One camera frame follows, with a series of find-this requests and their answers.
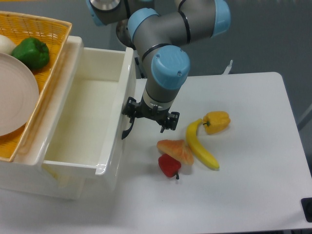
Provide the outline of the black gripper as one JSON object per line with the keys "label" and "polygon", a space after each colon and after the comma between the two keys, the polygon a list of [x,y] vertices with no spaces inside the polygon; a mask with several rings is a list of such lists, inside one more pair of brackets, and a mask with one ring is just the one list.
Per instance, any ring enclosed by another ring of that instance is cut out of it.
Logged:
{"label": "black gripper", "polygon": [[143,99],[138,103],[133,97],[128,97],[121,113],[130,119],[130,123],[134,123],[137,111],[138,118],[156,121],[161,126],[160,132],[163,133],[165,130],[175,131],[179,121],[180,112],[169,113],[169,109],[161,109],[158,106],[151,108]]}

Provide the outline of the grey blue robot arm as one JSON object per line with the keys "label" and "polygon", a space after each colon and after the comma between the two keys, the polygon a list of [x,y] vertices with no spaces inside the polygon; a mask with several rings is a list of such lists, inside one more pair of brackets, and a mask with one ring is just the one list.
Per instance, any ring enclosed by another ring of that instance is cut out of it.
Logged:
{"label": "grey blue robot arm", "polygon": [[177,11],[160,15],[152,0],[89,0],[97,25],[126,21],[129,39],[146,75],[140,101],[129,97],[122,113],[157,122],[174,130],[179,113],[170,108],[190,70],[190,59],[181,47],[226,32],[231,13],[223,0],[177,0]]}

